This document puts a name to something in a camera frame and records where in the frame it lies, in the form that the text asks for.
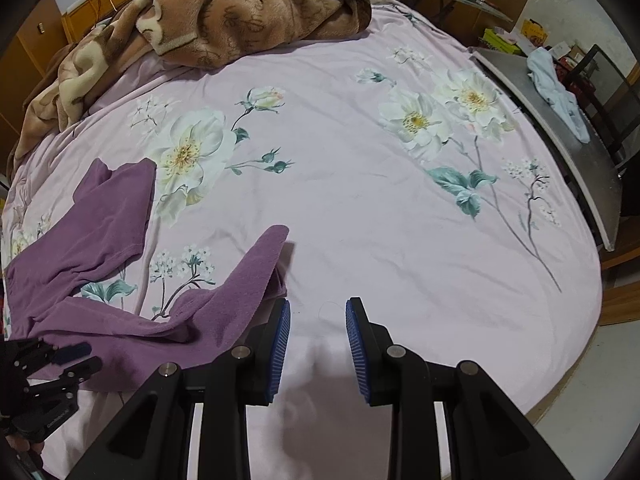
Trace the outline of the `light blue cloth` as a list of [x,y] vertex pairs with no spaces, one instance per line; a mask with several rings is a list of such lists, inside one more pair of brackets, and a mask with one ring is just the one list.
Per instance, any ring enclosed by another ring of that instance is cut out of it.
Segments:
[[589,143],[590,135],[580,114],[577,100],[574,94],[560,83],[551,53],[545,48],[537,48],[529,53],[526,65],[529,78],[544,102],[552,108],[580,143]]

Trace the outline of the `wooden wardrobe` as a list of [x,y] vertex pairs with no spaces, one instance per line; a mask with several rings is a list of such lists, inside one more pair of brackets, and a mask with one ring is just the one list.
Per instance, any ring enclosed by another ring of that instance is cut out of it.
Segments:
[[58,5],[40,0],[1,55],[1,165],[20,136],[24,101],[66,44]]

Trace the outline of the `pink floral duvet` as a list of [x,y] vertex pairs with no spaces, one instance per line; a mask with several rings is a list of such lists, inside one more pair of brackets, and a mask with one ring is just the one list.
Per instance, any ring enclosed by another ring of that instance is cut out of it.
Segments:
[[248,413],[256,479],[385,477],[390,414],[358,391],[352,296],[424,359],[479,362],[524,412],[599,316],[596,245],[544,140],[464,47],[397,4],[357,38],[216,72],[146,54],[17,171],[3,262],[44,258],[92,162],[144,158],[144,251],[77,289],[93,307],[166,322],[288,227],[292,332],[273,406]]

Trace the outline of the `brown fleece blanket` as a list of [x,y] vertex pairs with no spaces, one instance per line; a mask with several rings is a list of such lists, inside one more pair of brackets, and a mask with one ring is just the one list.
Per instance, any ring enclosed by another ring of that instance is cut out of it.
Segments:
[[370,0],[131,0],[55,66],[25,110],[9,170],[53,130],[76,124],[148,53],[180,66],[216,70],[242,56],[302,40],[343,40],[370,24]]

